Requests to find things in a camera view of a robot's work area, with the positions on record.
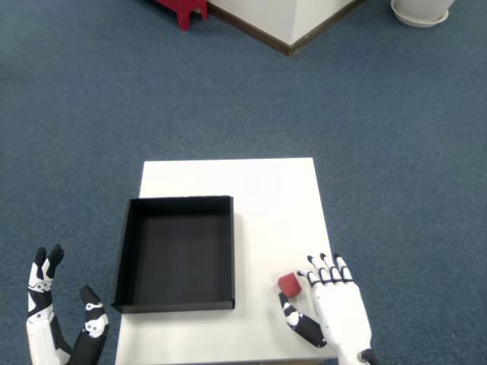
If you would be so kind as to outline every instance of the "red block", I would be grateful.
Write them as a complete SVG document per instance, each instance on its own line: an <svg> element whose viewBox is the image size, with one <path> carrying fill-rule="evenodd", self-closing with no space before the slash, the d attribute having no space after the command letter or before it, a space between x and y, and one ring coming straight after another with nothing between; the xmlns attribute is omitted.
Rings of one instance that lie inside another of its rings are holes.
<svg viewBox="0 0 487 365"><path fill-rule="evenodd" d="M206 0L156 0L177 13L177 23L181 30L189 29L189 13L196 9L201 10L201 18L207 18Z"/></svg>
<svg viewBox="0 0 487 365"><path fill-rule="evenodd" d="M288 298L296 297L301 292L301 285L293 273L281 276L278 285Z"/></svg>

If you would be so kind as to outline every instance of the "table surface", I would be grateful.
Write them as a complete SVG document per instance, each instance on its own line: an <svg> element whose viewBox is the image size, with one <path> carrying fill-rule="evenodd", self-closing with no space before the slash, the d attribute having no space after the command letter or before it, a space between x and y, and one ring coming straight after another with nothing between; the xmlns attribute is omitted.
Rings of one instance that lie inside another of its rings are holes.
<svg viewBox="0 0 487 365"><path fill-rule="evenodd" d="M329 253L311 158L148 161L141 198L234 197L235 309L123 314L116 365L304 360L331 357L296 335L277 280ZM316 318L309 286L292 303Z"/></svg>

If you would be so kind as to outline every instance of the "red stool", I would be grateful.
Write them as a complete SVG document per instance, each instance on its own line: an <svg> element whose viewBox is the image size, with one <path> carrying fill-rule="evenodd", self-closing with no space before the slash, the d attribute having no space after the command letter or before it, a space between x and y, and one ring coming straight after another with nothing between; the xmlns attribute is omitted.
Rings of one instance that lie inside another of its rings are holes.
<svg viewBox="0 0 487 365"><path fill-rule="evenodd" d="M156 0L156 2L177 13L177 23L181 30L189 29L189 14L198 8L204 21L208 17L206 0Z"/></svg>

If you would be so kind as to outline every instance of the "brown baseboard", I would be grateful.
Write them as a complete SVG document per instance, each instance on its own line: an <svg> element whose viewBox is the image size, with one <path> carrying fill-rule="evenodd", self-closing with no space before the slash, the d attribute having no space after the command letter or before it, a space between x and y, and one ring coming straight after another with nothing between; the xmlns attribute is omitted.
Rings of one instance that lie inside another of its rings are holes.
<svg viewBox="0 0 487 365"><path fill-rule="evenodd" d="M264 32L263 30L254 27L252 24L243 21L239 17L229 13L218 6L208 3L208 12L213 14L214 16L226 21L230 25L233 25L237 29L242 30L244 33L247 33L251 37L265 43L267 46L272 47L273 49L284 53L287 56L294 55L299 49L305 47L309 42L314 40L318 37L322 32L330 28L334 23L345 17L349 12L353 9L357 8L362 2L365 0L353 0L349 4L347 4L344 8L337 11L334 15L326 19L323 23L316 26L310 32L302 36L299 40L292 44L287 44L286 42L282 42L281 40L271 36L270 34Z"/></svg>

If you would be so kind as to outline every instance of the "black box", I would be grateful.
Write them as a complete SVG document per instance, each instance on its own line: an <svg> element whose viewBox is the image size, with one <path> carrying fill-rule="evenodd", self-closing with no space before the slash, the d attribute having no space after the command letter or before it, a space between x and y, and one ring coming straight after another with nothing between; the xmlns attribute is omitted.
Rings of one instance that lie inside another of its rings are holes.
<svg viewBox="0 0 487 365"><path fill-rule="evenodd" d="M121 313L233 309L233 198L132 199L112 305Z"/></svg>

